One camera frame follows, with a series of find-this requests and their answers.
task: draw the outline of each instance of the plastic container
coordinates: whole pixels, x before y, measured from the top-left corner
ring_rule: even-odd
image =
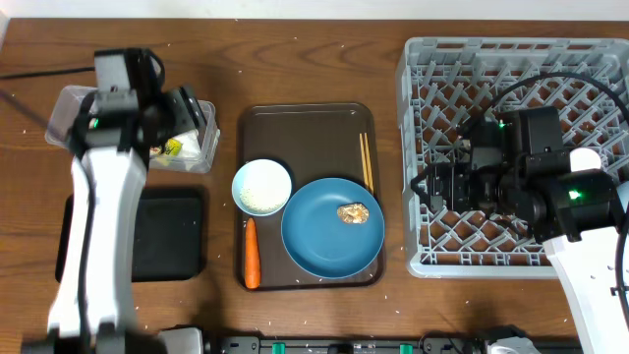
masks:
[[[455,128],[500,91],[542,72],[590,75],[626,103],[629,42],[624,39],[411,38],[396,71],[397,120],[402,135],[402,206],[407,268],[417,277],[555,278],[543,248],[519,240],[479,211],[432,213],[409,182],[428,163],[457,161]],[[604,93],[571,79],[520,88],[491,109],[555,105],[563,142],[599,153],[616,183],[627,175],[627,123]],[[420,184],[426,188],[426,181]],[[516,226],[523,222],[513,218]]]
[[[64,148],[63,141],[66,139],[68,129],[74,122],[83,98],[96,88],[86,88],[80,86],[67,86],[61,90],[52,116],[48,122],[48,130],[44,138],[54,146]],[[207,128],[204,134],[200,154],[197,157],[180,157],[159,155],[152,157],[148,167],[182,172],[207,173],[212,165],[216,145],[220,136],[220,130],[216,126],[215,109],[210,102],[199,101],[203,115],[207,119]]]

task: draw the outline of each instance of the rice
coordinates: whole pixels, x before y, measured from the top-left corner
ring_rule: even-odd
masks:
[[[284,178],[276,174],[250,174],[245,177],[240,200],[255,213],[269,213],[282,207],[288,200]]]

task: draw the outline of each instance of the chopsticks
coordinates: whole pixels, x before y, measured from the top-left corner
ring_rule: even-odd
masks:
[[[367,133],[359,134],[361,141],[361,158],[363,160],[363,179],[365,188],[373,195],[372,159],[370,158],[370,143]]]

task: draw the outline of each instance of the yellow food item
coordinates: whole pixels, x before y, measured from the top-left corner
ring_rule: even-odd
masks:
[[[365,223],[370,218],[370,211],[362,203],[340,206],[336,213],[345,223]]]

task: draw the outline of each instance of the black tray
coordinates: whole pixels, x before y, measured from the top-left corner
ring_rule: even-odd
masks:
[[[147,188],[138,202],[132,260],[133,282],[187,280],[204,268],[206,205],[201,188]],[[55,279],[68,252],[74,198],[66,200]]]

